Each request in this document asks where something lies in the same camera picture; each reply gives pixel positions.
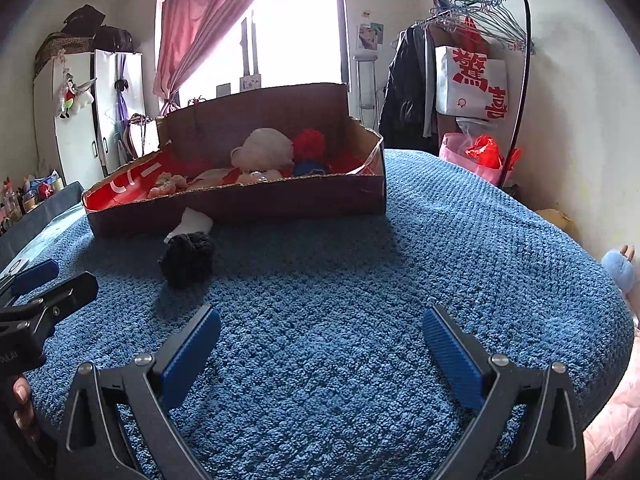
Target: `black knitted item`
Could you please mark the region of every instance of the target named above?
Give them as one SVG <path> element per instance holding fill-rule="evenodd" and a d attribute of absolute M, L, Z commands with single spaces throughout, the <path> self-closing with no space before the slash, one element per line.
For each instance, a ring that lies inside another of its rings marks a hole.
<path fill-rule="evenodd" d="M 209 235 L 176 235 L 158 262 L 162 275 L 173 288 L 204 282 L 213 271 L 213 243 Z"/>

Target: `finger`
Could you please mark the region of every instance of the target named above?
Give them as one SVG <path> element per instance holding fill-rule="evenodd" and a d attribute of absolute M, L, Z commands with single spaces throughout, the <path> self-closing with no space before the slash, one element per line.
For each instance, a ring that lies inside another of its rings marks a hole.
<path fill-rule="evenodd" d="M 31 387 L 24 376 L 18 377 L 14 383 L 14 396 L 21 405 L 26 405 L 31 398 Z"/>
<path fill-rule="evenodd" d="M 38 427 L 37 424 L 34 424 L 33 426 L 31 426 L 24 433 L 34 442 L 37 442 L 40 439 L 40 428 Z"/>
<path fill-rule="evenodd" d="M 15 423 L 21 430 L 28 430 L 35 421 L 35 413 L 33 412 L 33 404 L 29 403 L 21 410 L 14 412 Z"/>

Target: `pink bag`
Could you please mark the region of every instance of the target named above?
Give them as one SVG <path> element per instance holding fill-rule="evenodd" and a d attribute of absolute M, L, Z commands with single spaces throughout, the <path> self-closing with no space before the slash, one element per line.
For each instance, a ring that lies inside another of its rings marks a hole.
<path fill-rule="evenodd" d="M 480 166 L 475 160 L 464 155 L 465 150 L 471 147 L 469 141 L 470 137 L 467 137 L 465 134 L 444 134 L 444 139 L 442 139 L 442 145 L 440 146 L 440 158 L 456 166 L 465 168 L 465 170 L 469 170 L 471 173 L 476 174 L 496 186 L 500 180 L 502 168 L 492 170 L 492 168 Z M 511 176 L 511 173 L 513 173 L 513 171 L 507 173 L 507 180 Z"/>

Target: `bed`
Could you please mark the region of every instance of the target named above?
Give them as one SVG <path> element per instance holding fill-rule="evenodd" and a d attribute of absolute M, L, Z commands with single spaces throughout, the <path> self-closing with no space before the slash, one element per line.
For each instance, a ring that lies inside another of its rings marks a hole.
<path fill-rule="evenodd" d="M 604 269 L 466 170 L 420 152 L 385 159 L 386 217 L 214 226 L 215 276 L 181 292 L 160 275 L 162 235 L 96 239 L 82 210 L 69 210 L 23 253 L 55 258 L 60 280 L 94 273 L 100 293 L 57 327 L 47 363 L 28 374 L 38 414 L 59 424 L 81 362 L 120 366 L 155 351 L 208 302 L 222 334 L 171 416 L 216 478 L 428 477 L 472 416 L 420 335 L 424 310 L 442 304 L 490 352 L 529 367 L 566 363 L 586 428 L 634 341 Z M 123 417 L 145 473 L 158 478 Z"/>

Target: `blue gripper pad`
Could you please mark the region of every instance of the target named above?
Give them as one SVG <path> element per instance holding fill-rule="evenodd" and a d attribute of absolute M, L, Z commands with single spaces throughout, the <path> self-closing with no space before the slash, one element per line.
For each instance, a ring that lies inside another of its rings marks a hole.
<path fill-rule="evenodd" d="M 458 402 L 465 408 L 479 412 L 484 405 L 484 378 L 462 343 L 435 309 L 430 308 L 424 313 L 422 334 Z"/>
<path fill-rule="evenodd" d="M 220 314 L 211 308 L 175 352 L 161 376 L 160 403 L 165 410 L 182 405 L 218 342 L 221 328 Z"/>
<path fill-rule="evenodd" d="M 60 268 L 54 260 L 45 260 L 14 276 L 11 286 L 11 294 L 23 296 L 51 280 L 55 280 L 60 273 Z"/>

